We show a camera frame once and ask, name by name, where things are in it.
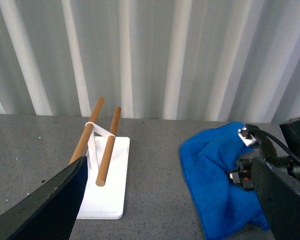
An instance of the white wall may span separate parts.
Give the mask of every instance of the white wall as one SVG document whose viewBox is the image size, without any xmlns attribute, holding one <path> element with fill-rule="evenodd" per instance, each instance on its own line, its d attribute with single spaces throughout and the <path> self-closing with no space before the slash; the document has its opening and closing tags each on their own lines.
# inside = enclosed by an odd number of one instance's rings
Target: white wall
<svg viewBox="0 0 300 240">
<path fill-rule="evenodd" d="M 0 0 L 0 114 L 300 116 L 300 0 Z"/>
</svg>

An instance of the blue cloth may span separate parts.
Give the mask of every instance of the blue cloth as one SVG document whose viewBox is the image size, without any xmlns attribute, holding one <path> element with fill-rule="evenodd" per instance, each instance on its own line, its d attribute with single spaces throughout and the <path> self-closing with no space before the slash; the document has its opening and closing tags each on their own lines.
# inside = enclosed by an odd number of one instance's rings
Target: blue cloth
<svg viewBox="0 0 300 240">
<path fill-rule="evenodd" d="M 269 229 L 255 191 L 244 191 L 226 175 L 240 155 L 251 151 L 237 135 L 243 126 L 233 122 L 202 131 L 180 148 L 184 178 L 207 240 L 226 238 L 248 222 Z"/>
</svg>

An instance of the wooden dowel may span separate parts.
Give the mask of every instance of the wooden dowel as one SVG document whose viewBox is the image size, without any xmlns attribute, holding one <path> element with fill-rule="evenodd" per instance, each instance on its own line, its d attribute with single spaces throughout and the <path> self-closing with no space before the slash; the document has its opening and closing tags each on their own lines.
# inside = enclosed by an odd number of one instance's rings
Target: wooden dowel
<svg viewBox="0 0 300 240">
<path fill-rule="evenodd" d="M 110 128 L 110 132 L 114 135 L 116 135 L 117 130 L 118 130 L 120 114 L 121 114 L 121 108 L 117 107 L 115 109 L 111 128 Z M 113 152 L 114 142 L 115 142 L 115 136 L 109 136 L 108 140 L 106 142 L 106 146 L 105 146 L 104 154 L 102 157 L 102 162 L 100 165 L 99 173 L 96 178 L 96 185 L 99 187 L 103 187 L 105 185 L 106 177 L 107 177 L 108 171 L 109 171 L 111 156 L 112 156 L 112 152 Z"/>
<path fill-rule="evenodd" d="M 98 120 L 99 118 L 99 115 L 100 115 L 100 112 L 101 112 L 101 109 L 102 109 L 102 106 L 103 106 L 103 103 L 104 103 L 104 97 L 100 97 L 98 102 L 96 103 L 95 107 L 94 107 L 94 110 L 89 118 L 89 122 L 93 122 L 93 123 L 96 123 L 96 121 Z M 87 147 L 87 144 L 88 144 L 88 141 L 89 141 L 89 138 L 90 138 L 90 135 L 93 131 L 93 125 L 92 124 L 87 124 L 86 127 L 84 128 L 84 131 L 82 133 L 82 136 L 75 148 L 75 151 L 72 155 L 72 158 L 70 160 L 70 163 L 73 163 L 75 162 L 78 158 L 80 158 L 81 156 L 84 155 L 85 153 L 85 150 L 86 150 L 86 147 Z"/>
</svg>

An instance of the white stand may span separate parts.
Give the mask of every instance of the white stand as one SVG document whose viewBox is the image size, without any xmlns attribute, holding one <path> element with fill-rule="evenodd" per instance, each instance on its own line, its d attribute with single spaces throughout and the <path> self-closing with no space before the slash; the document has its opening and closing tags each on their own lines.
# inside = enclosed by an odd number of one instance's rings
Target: white stand
<svg viewBox="0 0 300 240">
<path fill-rule="evenodd" d="M 87 154 L 88 181 L 77 219 L 120 219 L 123 215 L 130 139 L 116 137 L 105 186 L 97 186 L 96 177 L 107 137 L 112 134 L 93 125 Z M 94 136 L 94 132 L 103 136 Z"/>
</svg>

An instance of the drying rack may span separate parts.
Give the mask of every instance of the drying rack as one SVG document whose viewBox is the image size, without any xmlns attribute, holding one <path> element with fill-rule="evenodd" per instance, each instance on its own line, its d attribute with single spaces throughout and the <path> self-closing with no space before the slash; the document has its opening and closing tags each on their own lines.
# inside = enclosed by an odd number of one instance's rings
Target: drying rack
<svg viewBox="0 0 300 240">
<path fill-rule="evenodd" d="M 83 155 L 88 158 L 88 180 L 77 219 L 114 220 L 123 215 L 130 139 L 116 136 L 119 107 L 109 132 L 96 125 L 104 100 L 99 98 L 69 163 Z"/>
</svg>

